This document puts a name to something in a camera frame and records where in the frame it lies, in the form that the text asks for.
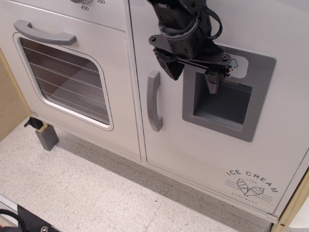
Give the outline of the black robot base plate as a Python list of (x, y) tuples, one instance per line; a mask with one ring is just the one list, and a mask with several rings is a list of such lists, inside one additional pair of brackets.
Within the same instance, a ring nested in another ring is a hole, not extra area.
[(17, 205), (17, 212), (24, 221), (28, 232), (60, 232), (56, 227), (20, 205)]

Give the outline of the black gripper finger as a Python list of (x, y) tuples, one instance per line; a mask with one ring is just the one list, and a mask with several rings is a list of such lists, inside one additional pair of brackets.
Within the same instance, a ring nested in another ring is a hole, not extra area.
[(210, 94), (218, 93), (219, 84), (224, 80), (225, 75), (216, 70), (207, 70), (205, 80)]
[(184, 64), (179, 63), (178, 59), (167, 51), (155, 49), (154, 53), (159, 65), (167, 73), (167, 75), (173, 80), (178, 80), (183, 71)]

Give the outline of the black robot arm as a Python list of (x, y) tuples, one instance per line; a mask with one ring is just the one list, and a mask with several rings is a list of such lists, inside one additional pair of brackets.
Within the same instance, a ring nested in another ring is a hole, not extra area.
[[(211, 94), (218, 92), (221, 81), (232, 73), (230, 55), (214, 43), (223, 30), (217, 13), (204, 0), (151, 0), (158, 18), (160, 34), (149, 43), (163, 70), (178, 80), (186, 64), (200, 67)], [(211, 18), (220, 25), (212, 35)]]

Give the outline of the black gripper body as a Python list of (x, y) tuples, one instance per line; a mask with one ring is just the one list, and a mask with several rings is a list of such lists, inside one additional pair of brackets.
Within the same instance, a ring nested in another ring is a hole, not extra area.
[(184, 36), (166, 37), (153, 35), (149, 43), (155, 49), (173, 54), (179, 63), (200, 67), (204, 70), (216, 70), (229, 76), (232, 73), (231, 56), (212, 40), (202, 35), (200, 29)]

